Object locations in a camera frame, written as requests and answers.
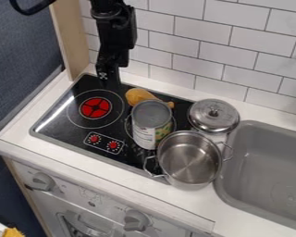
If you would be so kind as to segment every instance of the kitchen backsplash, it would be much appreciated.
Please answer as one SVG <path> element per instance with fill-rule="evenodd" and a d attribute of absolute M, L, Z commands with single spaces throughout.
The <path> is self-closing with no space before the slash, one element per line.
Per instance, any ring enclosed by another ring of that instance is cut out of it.
<path fill-rule="evenodd" d="M 139 39 L 129 73 L 296 114 L 296 0 L 126 0 Z M 89 0 L 80 10 L 95 62 Z"/>

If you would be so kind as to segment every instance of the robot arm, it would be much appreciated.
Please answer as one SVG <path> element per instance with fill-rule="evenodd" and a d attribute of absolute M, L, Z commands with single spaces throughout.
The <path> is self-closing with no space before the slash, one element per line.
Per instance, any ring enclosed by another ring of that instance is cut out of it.
<path fill-rule="evenodd" d="M 18 0 L 9 0 L 21 14 L 30 16 L 56 0 L 43 0 L 28 9 L 22 9 Z M 123 0 L 91 0 L 91 15 L 96 20 L 101 47 L 96 63 L 97 75 L 112 85 L 119 85 L 118 67 L 129 64 L 129 50 L 137 41 L 135 9 Z"/>

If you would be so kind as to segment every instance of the control knob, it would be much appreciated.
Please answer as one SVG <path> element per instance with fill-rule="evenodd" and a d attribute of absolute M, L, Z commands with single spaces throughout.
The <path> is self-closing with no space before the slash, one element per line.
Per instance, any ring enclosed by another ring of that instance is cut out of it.
<path fill-rule="evenodd" d="M 124 217 L 125 231 L 145 231 L 150 226 L 151 221 L 142 212 L 129 210 Z"/>
<path fill-rule="evenodd" d="M 49 175 L 42 172 L 36 173 L 32 177 L 31 185 L 25 184 L 25 187 L 31 190 L 49 192 L 56 186 L 55 181 Z"/>

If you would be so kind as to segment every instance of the can label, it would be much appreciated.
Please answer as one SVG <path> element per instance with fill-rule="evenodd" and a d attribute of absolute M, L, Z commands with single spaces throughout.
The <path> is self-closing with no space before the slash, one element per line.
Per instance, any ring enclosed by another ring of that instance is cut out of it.
<path fill-rule="evenodd" d="M 172 121 L 157 129 L 140 128 L 132 121 L 132 133 L 135 143 L 143 149 L 154 150 L 172 130 Z"/>

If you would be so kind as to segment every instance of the red burner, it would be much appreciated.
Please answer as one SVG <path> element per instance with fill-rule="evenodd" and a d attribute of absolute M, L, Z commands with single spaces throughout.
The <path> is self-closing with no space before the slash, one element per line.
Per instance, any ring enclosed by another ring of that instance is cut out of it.
<path fill-rule="evenodd" d="M 104 98 L 94 97 L 80 107 L 81 114 L 88 119 L 100 119 L 111 111 L 111 104 Z"/>

